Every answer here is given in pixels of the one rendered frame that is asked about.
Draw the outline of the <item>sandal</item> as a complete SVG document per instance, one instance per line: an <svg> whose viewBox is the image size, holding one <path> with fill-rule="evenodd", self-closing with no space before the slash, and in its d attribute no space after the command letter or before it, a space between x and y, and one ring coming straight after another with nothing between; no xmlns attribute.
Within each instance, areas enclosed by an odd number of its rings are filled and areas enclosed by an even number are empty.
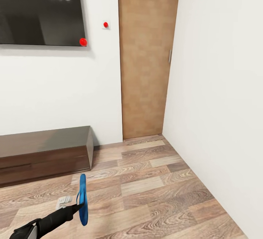
<svg viewBox="0 0 263 239"><path fill-rule="evenodd" d="M86 195L86 175L82 174L80 176L80 194L79 204L85 203L85 205L79 209L79 216L83 226L86 226L88 223L88 203L87 203L87 195ZM77 198L78 198L77 195ZM76 200L77 200L76 198Z"/></svg>

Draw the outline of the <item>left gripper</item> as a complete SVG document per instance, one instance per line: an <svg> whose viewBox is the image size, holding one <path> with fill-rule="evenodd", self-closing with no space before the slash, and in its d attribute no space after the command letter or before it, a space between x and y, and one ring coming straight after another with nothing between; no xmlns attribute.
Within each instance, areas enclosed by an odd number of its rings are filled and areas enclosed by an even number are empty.
<svg viewBox="0 0 263 239"><path fill-rule="evenodd" d="M82 208L85 203L82 204L74 204L71 206L67 206L66 208L61 208L56 210L55 212L49 214L51 218L51 231L65 223L66 221L70 221L73 219L73 214L75 214L80 208Z"/></svg>

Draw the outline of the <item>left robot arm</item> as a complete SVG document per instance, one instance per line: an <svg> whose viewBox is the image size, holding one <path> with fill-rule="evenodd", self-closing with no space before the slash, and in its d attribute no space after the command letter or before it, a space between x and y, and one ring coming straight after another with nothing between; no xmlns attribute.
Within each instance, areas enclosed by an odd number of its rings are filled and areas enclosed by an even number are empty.
<svg viewBox="0 0 263 239"><path fill-rule="evenodd" d="M31 222L27 222L14 230L9 239L40 239L47 233L53 231L66 221L73 219L75 214L85 203L74 204L71 206L64 205L73 200L72 196L60 197L56 204L56 211L44 217L37 218Z"/></svg>

